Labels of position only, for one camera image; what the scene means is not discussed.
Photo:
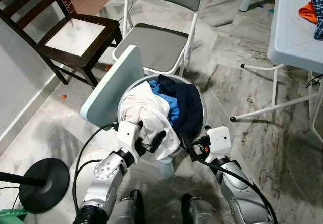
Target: robot leg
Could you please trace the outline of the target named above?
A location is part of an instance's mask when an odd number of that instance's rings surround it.
[[[135,224],[136,207],[131,198],[123,199],[115,205],[107,224]]]
[[[145,224],[144,206],[139,190],[115,205],[107,224]]]
[[[206,201],[188,194],[182,198],[183,223],[222,224],[218,212]]]

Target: gray chair seat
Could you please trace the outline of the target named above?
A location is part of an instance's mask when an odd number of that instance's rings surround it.
[[[188,34],[152,26],[137,24],[115,50],[115,57],[129,45],[139,47],[143,65],[161,72],[171,70],[187,41]]]

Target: white plastic table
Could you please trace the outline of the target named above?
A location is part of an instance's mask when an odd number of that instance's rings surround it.
[[[231,117],[232,121],[274,111],[279,108],[309,100],[309,128],[320,141],[323,142],[322,137],[314,128],[314,122],[323,100],[322,82],[320,83],[318,92],[312,93],[312,88],[309,87],[308,96],[282,104],[275,104],[278,68],[281,68],[284,65],[291,65],[306,69],[309,72],[309,78],[312,78],[312,72],[323,73],[323,41],[315,40],[313,37],[316,25],[298,15],[299,8],[309,1],[310,0],[275,0],[268,58],[279,65],[272,68],[241,65],[243,68],[256,70],[274,70],[272,105],[271,107],[257,110],[252,113]]]

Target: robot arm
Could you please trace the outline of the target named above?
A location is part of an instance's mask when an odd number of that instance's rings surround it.
[[[77,213],[73,224],[106,224],[114,207],[117,189],[127,168],[139,161],[146,151],[154,152],[160,145],[165,132],[156,136],[151,146],[141,145],[138,138],[140,123],[121,121],[118,127],[118,152],[112,152],[95,167],[93,180]],[[248,180],[236,161],[225,155],[231,150],[229,130],[226,127],[210,128],[207,136],[192,144],[186,144],[192,161],[216,164]],[[269,224],[269,212],[261,197],[236,177],[211,168],[220,184],[220,190],[230,205],[237,224]]]
[[[230,161],[231,150],[229,129],[218,127],[207,130],[208,136],[192,143],[190,155],[192,161],[203,161],[220,166],[249,181],[237,161]],[[232,216],[237,224],[269,224],[269,212],[262,198],[241,180],[211,168],[216,175],[220,190],[230,205]]]
[[[73,224],[106,224],[115,205],[117,189],[127,168],[139,161],[136,151],[140,125],[121,121],[118,127],[118,152],[112,152],[99,162],[93,180],[87,189],[84,200]]]

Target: white wall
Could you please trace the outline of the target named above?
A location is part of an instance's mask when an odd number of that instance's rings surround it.
[[[0,8],[12,1],[2,0]],[[41,0],[31,0],[12,19],[17,21],[38,1]],[[63,16],[54,3],[24,30],[38,42]],[[0,154],[58,82],[38,53],[0,19]]]
[[[0,135],[52,76],[44,60],[0,20]]]

